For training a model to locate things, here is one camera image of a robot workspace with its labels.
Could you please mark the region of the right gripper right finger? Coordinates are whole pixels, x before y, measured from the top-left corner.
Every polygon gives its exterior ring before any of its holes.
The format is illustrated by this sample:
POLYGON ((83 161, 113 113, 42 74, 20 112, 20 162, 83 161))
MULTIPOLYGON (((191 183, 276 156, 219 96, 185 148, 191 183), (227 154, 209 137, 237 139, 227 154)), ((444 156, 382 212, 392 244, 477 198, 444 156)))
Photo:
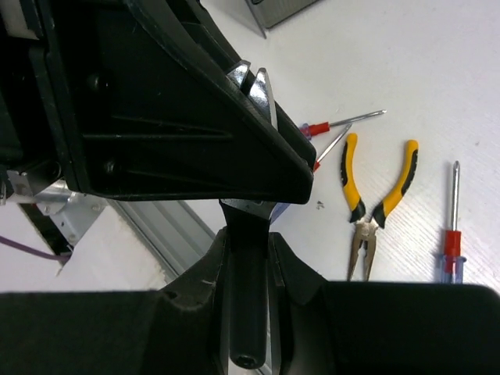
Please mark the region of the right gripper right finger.
POLYGON ((269 237, 275 374, 496 374, 499 296, 468 284, 328 281, 269 237))

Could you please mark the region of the clear plastic drawer organizer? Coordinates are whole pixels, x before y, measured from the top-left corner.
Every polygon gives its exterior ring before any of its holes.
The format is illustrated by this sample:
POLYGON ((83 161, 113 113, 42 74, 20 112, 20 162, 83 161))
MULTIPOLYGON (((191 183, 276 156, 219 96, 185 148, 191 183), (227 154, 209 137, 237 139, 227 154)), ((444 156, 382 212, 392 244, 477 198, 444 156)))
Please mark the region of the clear plastic drawer organizer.
POLYGON ((245 3, 264 38, 266 32, 316 4, 317 0, 246 0, 245 3))

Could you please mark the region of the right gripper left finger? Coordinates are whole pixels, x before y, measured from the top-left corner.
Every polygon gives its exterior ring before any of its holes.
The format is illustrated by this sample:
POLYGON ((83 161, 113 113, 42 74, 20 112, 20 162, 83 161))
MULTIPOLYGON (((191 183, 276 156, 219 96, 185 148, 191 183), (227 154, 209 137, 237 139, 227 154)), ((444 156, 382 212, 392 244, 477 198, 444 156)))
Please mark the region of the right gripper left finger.
POLYGON ((226 242, 159 290, 2 294, 2 373, 225 374, 226 242))

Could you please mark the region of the blue screwdriver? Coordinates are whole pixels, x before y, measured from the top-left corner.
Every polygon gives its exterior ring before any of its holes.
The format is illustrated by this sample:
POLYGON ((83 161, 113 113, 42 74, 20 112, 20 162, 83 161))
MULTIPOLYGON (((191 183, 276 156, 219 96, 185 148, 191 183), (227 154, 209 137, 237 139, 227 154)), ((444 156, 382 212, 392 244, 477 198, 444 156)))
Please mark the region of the blue screwdriver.
POLYGON ((313 172, 316 172, 320 168, 321 162, 325 159, 325 157, 328 155, 329 152, 332 151, 332 149, 339 143, 339 141, 349 132, 349 130, 352 127, 352 123, 348 123, 344 129, 335 137, 330 144, 321 152, 321 154, 317 157, 314 167, 313 167, 313 172))
POLYGON ((445 243, 441 256, 441 282, 461 284, 463 282, 466 257, 462 255, 462 232, 458 228, 459 218, 460 162, 452 164, 452 184, 449 227, 445 231, 445 243))
POLYGON ((324 134, 330 131, 330 128, 332 127, 339 127, 339 126, 344 126, 348 125, 350 123, 362 121, 362 120, 367 120, 369 118, 375 117, 375 116, 381 116, 387 112, 386 109, 381 109, 377 110, 374 112, 369 112, 366 114, 354 116, 345 120, 339 120, 336 122, 322 122, 322 123, 314 123, 314 124, 308 124, 304 123, 302 124, 298 129, 302 132, 302 134, 310 140, 312 137, 315 137, 319 134, 324 134))

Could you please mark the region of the black handled adjustable wrench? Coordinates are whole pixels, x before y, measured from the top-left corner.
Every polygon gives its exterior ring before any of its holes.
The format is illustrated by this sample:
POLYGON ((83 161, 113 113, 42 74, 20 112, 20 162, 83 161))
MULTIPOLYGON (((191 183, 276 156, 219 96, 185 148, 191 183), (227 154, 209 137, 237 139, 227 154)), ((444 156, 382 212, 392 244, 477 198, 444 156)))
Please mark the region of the black handled adjustable wrench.
MULTIPOLYGON (((241 60, 227 78, 243 91, 251 63, 241 60)), ((266 68, 259 68, 245 97, 278 134, 276 102, 266 68)), ((244 369, 266 361, 268 289, 266 262, 271 214, 277 202, 227 198, 220 200, 229 246, 229 356, 244 369)))

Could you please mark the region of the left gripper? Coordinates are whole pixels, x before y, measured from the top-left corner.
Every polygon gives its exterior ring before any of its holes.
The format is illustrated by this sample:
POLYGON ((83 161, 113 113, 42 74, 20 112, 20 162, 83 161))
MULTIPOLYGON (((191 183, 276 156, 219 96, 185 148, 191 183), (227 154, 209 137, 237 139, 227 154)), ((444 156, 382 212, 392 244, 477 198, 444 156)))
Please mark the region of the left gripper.
POLYGON ((76 1, 1 3, 1 185, 37 194, 64 178, 78 189, 63 130, 70 99, 60 38, 77 25, 76 1))

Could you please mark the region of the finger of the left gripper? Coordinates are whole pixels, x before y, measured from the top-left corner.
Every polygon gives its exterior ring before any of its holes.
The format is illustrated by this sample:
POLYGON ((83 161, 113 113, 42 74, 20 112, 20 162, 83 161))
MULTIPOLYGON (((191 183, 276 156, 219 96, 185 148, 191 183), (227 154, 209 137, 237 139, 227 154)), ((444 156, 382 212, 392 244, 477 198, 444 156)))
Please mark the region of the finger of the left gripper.
POLYGON ((242 198, 303 204, 313 146, 271 123, 240 56, 198 1, 41 1, 52 124, 72 190, 121 201, 242 198))

